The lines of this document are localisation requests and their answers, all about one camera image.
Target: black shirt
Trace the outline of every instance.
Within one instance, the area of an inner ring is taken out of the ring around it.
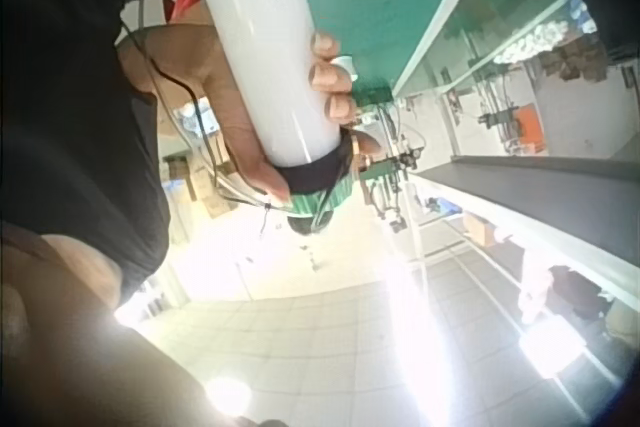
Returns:
[[[3,220],[119,264],[122,301],[162,263],[169,211],[155,98],[114,42],[128,0],[2,0]]]

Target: white cylinder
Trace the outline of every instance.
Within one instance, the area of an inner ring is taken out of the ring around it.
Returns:
[[[249,115],[278,167],[313,162],[340,143],[309,86],[314,33],[307,0],[207,0]]]

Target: fluorescent light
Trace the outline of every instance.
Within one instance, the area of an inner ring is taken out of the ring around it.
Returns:
[[[409,266],[390,258],[384,266],[399,367],[420,411],[433,427],[449,425],[450,361],[429,303]]]
[[[562,372],[584,350],[586,341],[564,317],[554,315],[533,325],[522,337],[520,348],[545,379]]]
[[[251,402],[251,389],[239,380],[218,378],[205,387],[207,397],[223,414],[240,417]]]

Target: fingernail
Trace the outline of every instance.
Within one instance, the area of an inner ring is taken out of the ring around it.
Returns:
[[[314,50],[329,50],[333,47],[334,40],[325,34],[317,33],[313,37]]]
[[[351,103],[344,97],[331,97],[329,101],[329,115],[333,119],[342,119],[349,114]]]
[[[332,67],[318,64],[314,67],[311,76],[311,85],[314,87],[331,87],[338,81],[338,73]]]

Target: green cap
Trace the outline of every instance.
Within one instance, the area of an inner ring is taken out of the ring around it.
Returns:
[[[329,198],[324,206],[324,211],[334,210],[349,198],[353,192],[353,178],[351,174],[345,175],[333,188]],[[324,200],[326,191],[316,192],[314,194],[294,194],[291,196],[292,210],[296,214],[308,215],[313,217],[318,213],[318,209]]]

